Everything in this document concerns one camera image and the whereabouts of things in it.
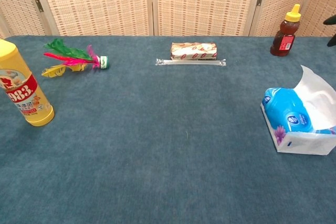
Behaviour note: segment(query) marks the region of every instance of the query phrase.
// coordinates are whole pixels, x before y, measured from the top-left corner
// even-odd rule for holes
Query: yellow feather
[[[42,76],[45,77],[56,77],[56,76],[62,76],[65,72],[65,66],[64,65],[56,65],[52,66],[51,68],[47,68],[43,71]]]
[[[77,64],[77,65],[73,65],[73,66],[67,66],[68,68],[70,68],[73,72],[75,71],[83,71],[85,70],[87,64]]]

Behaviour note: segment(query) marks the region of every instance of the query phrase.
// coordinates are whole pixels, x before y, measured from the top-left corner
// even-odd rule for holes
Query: yellow bottle cap
[[[8,59],[17,52],[17,47],[13,43],[0,39],[0,61]]]
[[[299,14],[299,9],[300,9],[300,5],[295,4],[292,11],[286,14],[285,20],[289,22],[298,22],[301,17],[301,14]]]

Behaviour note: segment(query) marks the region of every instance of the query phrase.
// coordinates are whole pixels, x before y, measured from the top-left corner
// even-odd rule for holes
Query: black object
[[[324,22],[325,25],[336,25],[336,15],[327,18]],[[332,47],[336,45],[336,34],[329,40],[327,46]]]

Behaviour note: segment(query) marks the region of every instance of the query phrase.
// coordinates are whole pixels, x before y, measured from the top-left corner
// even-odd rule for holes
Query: yellow bottle
[[[17,47],[0,39],[0,87],[33,126],[54,118],[54,109],[41,91]]]

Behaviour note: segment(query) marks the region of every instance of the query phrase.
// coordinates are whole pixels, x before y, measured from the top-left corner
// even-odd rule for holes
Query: green feather
[[[54,51],[54,53],[65,57],[92,60],[92,58],[84,50],[66,47],[62,39],[54,39],[53,42],[46,44],[46,48],[50,48]]]

